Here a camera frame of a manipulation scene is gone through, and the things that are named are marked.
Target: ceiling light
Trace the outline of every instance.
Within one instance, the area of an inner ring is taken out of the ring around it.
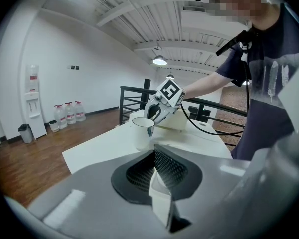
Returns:
[[[156,64],[156,65],[160,65],[160,66],[165,66],[167,65],[167,62],[166,62],[166,59],[159,55],[159,56],[156,56],[154,59],[153,59],[153,63]]]
[[[174,80],[174,76],[172,74],[167,75],[166,78],[170,78],[170,79]]]

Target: white mug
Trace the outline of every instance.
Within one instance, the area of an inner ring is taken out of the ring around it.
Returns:
[[[136,149],[146,149],[154,132],[155,122],[144,117],[132,120],[132,139]]]

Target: shirt sleeve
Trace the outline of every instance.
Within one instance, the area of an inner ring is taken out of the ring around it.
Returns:
[[[241,57],[243,55],[243,50],[239,46],[239,43],[232,47],[226,61],[217,68],[216,73],[232,79],[232,83],[240,87],[246,80],[245,69]],[[250,79],[250,72],[248,70],[247,77]]]

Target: cup rim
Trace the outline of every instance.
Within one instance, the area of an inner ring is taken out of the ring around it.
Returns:
[[[137,124],[134,122],[134,120],[135,120],[135,119],[139,119],[139,118],[146,119],[146,120],[150,120],[151,122],[153,122],[153,125],[151,125],[151,126],[137,125]],[[146,128],[155,126],[155,122],[154,122],[154,121],[152,121],[151,119],[145,118],[145,117],[136,117],[136,118],[132,119],[132,123],[133,123],[134,125],[137,125],[137,126],[140,126],[140,127],[146,127]]]

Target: ceiling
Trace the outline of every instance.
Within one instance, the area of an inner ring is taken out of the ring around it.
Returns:
[[[167,66],[159,70],[166,72],[212,73],[229,54],[217,57],[215,52],[247,29],[245,22],[208,0],[48,0],[43,8],[101,30],[114,28],[119,34],[112,36],[121,35],[147,63],[163,55]]]

